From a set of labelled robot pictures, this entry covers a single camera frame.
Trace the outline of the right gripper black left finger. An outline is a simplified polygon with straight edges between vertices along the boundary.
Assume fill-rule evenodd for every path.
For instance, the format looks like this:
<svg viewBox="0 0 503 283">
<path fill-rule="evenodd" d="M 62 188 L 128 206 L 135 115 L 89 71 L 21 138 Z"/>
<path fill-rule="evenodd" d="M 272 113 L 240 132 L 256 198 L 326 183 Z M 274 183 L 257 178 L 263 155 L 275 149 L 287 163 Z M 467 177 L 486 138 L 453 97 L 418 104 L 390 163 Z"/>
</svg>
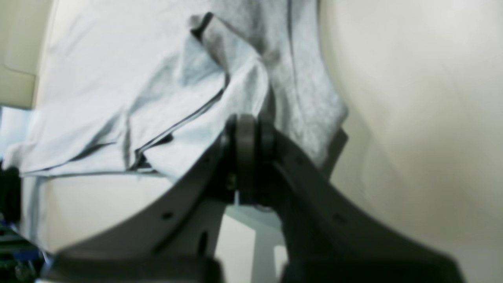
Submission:
<svg viewBox="0 0 503 283">
<path fill-rule="evenodd" d="M 226 206 L 253 188 L 257 120 L 230 118 L 194 166 L 133 217 L 59 251 L 41 283 L 224 283 L 214 258 Z"/>
</svg>

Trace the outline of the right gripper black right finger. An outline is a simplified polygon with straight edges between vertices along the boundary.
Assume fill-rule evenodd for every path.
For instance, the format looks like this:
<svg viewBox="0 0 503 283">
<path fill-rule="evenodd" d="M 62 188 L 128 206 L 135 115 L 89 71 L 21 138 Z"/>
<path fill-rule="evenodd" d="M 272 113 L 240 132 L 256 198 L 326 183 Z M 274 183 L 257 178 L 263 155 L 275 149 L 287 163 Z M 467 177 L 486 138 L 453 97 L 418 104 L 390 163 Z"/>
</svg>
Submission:
<svg viewBox="0 0 503 283">
<path fill-rule="evenodd" d="M 294 143 L 260 122 L 259 204 L 281 221 L 282 283 L 463 283 L 453 258 L 365 213 Z"/>
</svg>

